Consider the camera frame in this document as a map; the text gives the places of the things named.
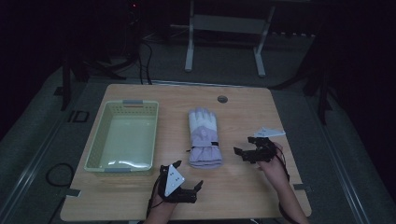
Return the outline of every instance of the white glove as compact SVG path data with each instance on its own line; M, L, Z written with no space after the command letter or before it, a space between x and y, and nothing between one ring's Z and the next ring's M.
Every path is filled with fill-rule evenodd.
M189 163L199 169L213 169L222 165L219 150L216 115L205 108L189 112L191 154Z

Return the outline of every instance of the table leg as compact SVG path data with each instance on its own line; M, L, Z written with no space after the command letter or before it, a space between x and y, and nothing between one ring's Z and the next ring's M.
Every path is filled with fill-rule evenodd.
M267 21L265 22L262 28L262 38L260 39L260 43L257 47L253 48L254 58L256 60L257 72L259 74L259 77L265 76L264 64L262 63L262 47L264 46L265 38L268 35L268 30L270 28L271 20L274 16L275 8L276 7L271 7Z
M192 59L194 57L194 0L190 0L190 27L189 27L189 45L187 48L186 65L184 70L192 70Z

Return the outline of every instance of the green plastic tray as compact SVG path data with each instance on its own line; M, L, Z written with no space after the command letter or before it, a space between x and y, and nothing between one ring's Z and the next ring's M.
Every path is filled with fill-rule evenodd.
M156 101L108 101L85 170L98 175L149 175L154 158Z

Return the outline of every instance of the metal frame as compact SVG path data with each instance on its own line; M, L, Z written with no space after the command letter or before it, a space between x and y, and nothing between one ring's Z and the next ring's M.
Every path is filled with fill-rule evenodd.
M190 27L189 27L189 45L187 47L185 71L192 71L192 61L194 57L194 30L209 30L222 32L236 32L243 34L261 35L260 43L253 48L254 58L256 61L257 72L259 77L265 76L264 64L262 62L262 47L265 38L268 35L271 20L274 16L276 7L270 8L266 20L244 19L234 17L208 16L194 14L194 0L190 0Z

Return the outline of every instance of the strap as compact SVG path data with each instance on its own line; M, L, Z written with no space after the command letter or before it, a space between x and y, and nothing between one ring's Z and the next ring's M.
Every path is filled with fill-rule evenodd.
M207 142L207 141L193 141L192 142L192 147L218 147L219 142Z

